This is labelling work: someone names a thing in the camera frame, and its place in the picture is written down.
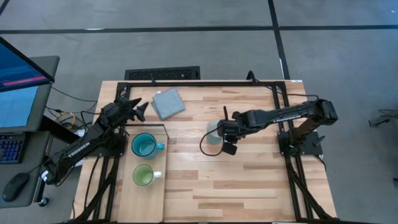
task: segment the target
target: computer monitor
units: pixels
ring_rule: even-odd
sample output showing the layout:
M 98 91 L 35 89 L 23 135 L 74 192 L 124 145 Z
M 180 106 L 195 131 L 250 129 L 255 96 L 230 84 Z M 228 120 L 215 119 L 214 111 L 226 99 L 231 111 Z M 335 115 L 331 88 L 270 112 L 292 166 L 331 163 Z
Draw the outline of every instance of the computer monitor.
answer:
M 0 37 L 0 92 L 50 82 L 54 77 Z

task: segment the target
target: keyboard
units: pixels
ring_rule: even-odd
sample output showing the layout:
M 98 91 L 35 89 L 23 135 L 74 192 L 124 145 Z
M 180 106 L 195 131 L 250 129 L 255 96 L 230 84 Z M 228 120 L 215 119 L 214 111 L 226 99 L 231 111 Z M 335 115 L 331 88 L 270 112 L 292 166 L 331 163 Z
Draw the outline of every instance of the keyboard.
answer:
M 0 134 L 0 164 L 21 163 L 26 142 L 26 134 Z
M 199 80 L 199 66 L 126 70 L 125 80 Z

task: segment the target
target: wooden tabletop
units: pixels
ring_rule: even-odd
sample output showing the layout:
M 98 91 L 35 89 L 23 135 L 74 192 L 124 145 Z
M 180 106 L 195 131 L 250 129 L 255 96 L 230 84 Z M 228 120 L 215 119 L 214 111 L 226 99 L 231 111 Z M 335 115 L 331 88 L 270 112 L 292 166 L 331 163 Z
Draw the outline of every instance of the wooden tabletop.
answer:
M 117 84 L 117 81 L 103 82 L 97 112 L 114 100 Z M 286 87 L 287 93 L 305 94 L 302 82 L 286 81 Z M 131 89 L 130 99 L 141 97 L 142 102 L 151 102 L 157 91 L 169 88 L 171 87 L 134 87 Z M 279 154 L 276 137 L 279 129 L 276 124 L 240 140 L 235 156 L 222 153 L 216 157 L 208 157 L 200 152 L 198 146 L 201 137 L 206 133 L 208 122 L 224 118 L 223 106 L 227 107 L 230 116 L 234 111 L 273 110 L 275 107 L 272 92 L 262 86 L 175 88 L 184 102 L 185 111 L 165 121 L 159 120 L 151 106 L 148 106 L 145 112 L 145 123 L 163 123 L 170 137 L 165 178 L 164 221 L 294 221 L 285 162 Z M 289 96 L 291 105 L 306 100 L 301 96 Z M 295 126 L 303 121 L 304 119 L 295 120 Z M 216 153 L 219 150 L 216 147 L 208 147 L 205 141 L 203 148 L 209 153 Z M 123 206 L 120 204 L 120 197 L 125 157 L 121 158 L 119 164 L 112 221 L 118 220 L 119 207 Z M 309 191 L 327 213 L 336 216 L 323 164 L 313 156 L 302 156 L 302 160 Z M 82 167 L 75 197 L 77 215 L 83 208 L 88 178 L 94 161 L 94 158 L 86 159 Z M 101 163 L 102 159 L 94 171 L 88 201 L 98 188 Z M 297 192 L 301 213 L 305 217 L 302 194 L 299 189 Z M 107 198 L 105 193 L 100 218 L 104 217 Z

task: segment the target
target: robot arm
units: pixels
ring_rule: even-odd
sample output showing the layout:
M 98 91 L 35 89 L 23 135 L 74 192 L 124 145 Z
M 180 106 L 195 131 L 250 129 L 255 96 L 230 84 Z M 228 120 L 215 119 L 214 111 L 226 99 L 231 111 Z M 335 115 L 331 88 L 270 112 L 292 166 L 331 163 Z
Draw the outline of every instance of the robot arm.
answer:
M 234 120 L 226 119 L 218 123 L 217 132 L 225 138 L 223 151 L 235 155 L 236 144 L 248 134 L 257 133 L 270 124 L 290 121 L 299 118 L 308 118 L 299 127 L 289 130 L 289 144 L 300 149 L 305 137 L 320 125 L 332 125 L 338 117 L 333 104 L 327 100 L 305 102 L 279 110 L 249 110 L 243 113 L 235 111 Z
M 98 119 L 90 127 L 84 136 L 71 143 L 62 151 L 54 154 L 40 168 L 40 176 L 46 184 L 57 185 L 66 178 L 68 171 L 94 152 L 99 147 L 116 148 L 121 144 L 120 133 L 114 133 L 119 126 L 124 126 L 129 119 L 145 121 L 144 112 L 148 102 L 133 108 L 141 101 L 141 98 L 128 100 L 121 98 L 115 103 L 110 103 L 101 109 Z

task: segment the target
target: wooden cutting board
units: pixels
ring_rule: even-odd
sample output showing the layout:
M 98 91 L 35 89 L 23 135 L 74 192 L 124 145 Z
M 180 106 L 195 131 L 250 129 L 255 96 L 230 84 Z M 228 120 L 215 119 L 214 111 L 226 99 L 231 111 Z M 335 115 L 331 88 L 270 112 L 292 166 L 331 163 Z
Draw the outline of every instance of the wooden cutting board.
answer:
M 165 149 L 152 160 L 142 159 L 132 152 L 131 143 L 135 137 L 136 135 L 129 136 L 129 144 L 125 154 L 126 163 L 118 222 L 158 223 L 163 220 L 167 135 L 154 134 L 156 142 L 164 143 Z M 132 179 L 132 173 L 141 164 L 151 166 L 154 171 L 161 171 L 163 176 L 155 180 L 152 185 L 138 186 Z

